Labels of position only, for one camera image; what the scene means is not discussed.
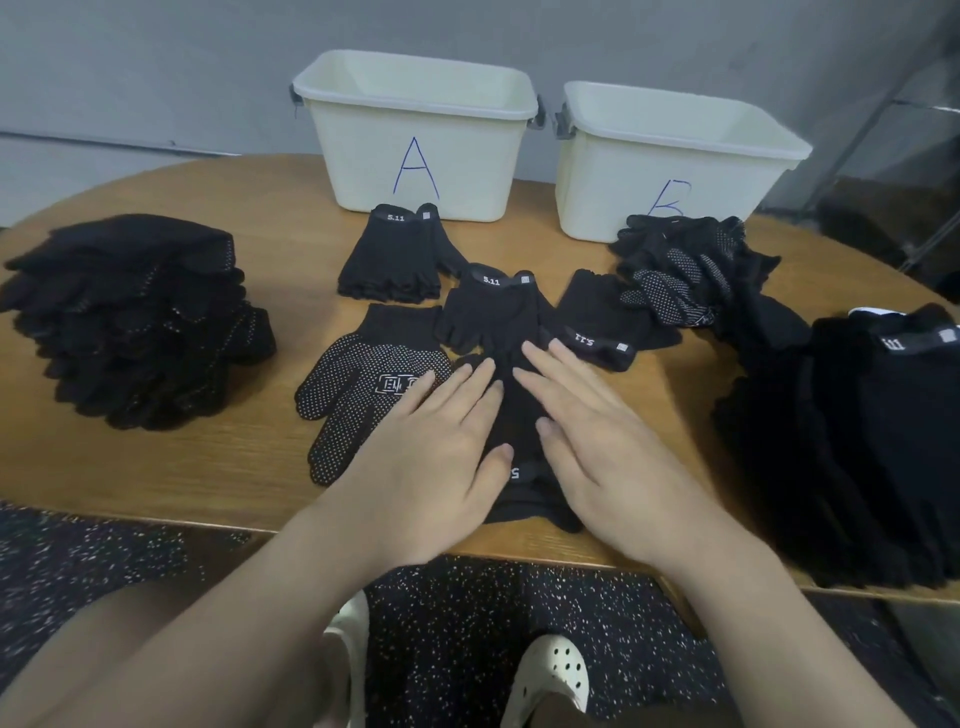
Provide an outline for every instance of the wooden table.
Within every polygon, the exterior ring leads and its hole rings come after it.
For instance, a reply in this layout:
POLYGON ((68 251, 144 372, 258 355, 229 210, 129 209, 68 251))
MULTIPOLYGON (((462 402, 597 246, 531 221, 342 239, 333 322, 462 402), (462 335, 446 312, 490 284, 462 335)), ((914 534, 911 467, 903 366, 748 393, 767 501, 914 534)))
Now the wooden table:
MULTIPOLYGON (((276 531, 316 497, 306 453, 318 423, 294 409, 294 390, 338 336, 362 320, 365 302, 335 294, 337 274, 367 216, 337 207, 321 157, 264 156, 194 161, 84 192, 0 235, 7 259, 51 228, 123 212, 195 220, 233 233, 250 300, 270 312, 277 355, 234 368, 226 411, 173 432, 119 432, 53 400, 54 382, 34 345, 7 318, 0 327, 0 497, 35 508, 91 516, 276 531)), ((444 223, 470 260, 513 273, 533 270, 556 302, 577 268, 607 272, 603 245, 561 231, 553 186, 514 182, 499 222, 444 223)), ((764 292, 808 321, 856 305, 914 309, 937 297, 839 243, 763 217, 747 225, 752 248, 782 255, 764 292)), ((624 374, 605 375, 703 486, 749 528, 739 476, 709 421, 714 401, 738 375, 734 351, 708 334, 642 352, 624 374)), ((480 528, 456 553, 587 567, 638 568, 593 539, 542 519, 480 528)), ((811 588, 795 570, 798 582, 811 588)), ((861 593, 858 590, 834 590, 861 593)), ((870 590, 960 601, 960 584, 942 590, 870 590)))

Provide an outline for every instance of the forearm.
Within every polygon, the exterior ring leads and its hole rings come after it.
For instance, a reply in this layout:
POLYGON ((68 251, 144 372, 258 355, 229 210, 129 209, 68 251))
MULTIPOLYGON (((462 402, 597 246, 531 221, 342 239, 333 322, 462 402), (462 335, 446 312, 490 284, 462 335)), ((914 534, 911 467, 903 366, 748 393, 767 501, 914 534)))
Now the forearm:
POLYGON ((776 554, 737 528, 673 569, 748 726, 911 722, 801 594, 776 554))
POLYGON ((322 501, 300 512, 129 660, 36 726, 242 724, 376 576, 355 544, 322 501))

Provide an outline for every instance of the plastic bin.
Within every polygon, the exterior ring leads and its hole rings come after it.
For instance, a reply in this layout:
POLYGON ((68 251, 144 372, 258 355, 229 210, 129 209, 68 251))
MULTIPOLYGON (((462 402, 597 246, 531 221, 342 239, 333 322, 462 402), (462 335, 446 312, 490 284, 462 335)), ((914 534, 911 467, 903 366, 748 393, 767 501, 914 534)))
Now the plastic bin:
POLYGON ((560 226, 609 243, 627 215, 746 219, 811 147, 762 109, 655 88, 564 85, 560 226))
POLYGON ((327 51, 293 82, 313 115, 337 203, 434 203, 444 218, 503 217, 528 126, 545 112, 513 68, 327 51))

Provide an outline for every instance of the right hand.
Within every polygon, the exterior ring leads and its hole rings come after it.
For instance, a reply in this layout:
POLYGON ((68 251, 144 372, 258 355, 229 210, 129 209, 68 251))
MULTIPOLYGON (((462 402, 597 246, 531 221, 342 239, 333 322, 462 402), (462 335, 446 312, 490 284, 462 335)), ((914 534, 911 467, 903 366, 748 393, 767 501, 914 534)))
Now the right hand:
POLYGON ((552 420, 543 452, 570 507, 599 539, 670 572, 742 527, 713 501, 639 416, 560 341, 523 353, 540 375, 514 369, 552 420))

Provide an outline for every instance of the dotted grip glove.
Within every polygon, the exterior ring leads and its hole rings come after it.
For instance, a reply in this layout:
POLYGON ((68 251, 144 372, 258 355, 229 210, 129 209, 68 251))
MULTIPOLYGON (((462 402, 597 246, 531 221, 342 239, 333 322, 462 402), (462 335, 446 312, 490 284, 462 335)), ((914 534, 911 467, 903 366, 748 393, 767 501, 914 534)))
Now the dotted grip glove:
POLYGON ((450 376, 450 360, 433 338, 440 308, 371 303, 354 332, 324 352, 294 395, 305 420, 326 417, 307 455, 310 477, 330 485, 393 408, 429 370, 437 383, 450 376))

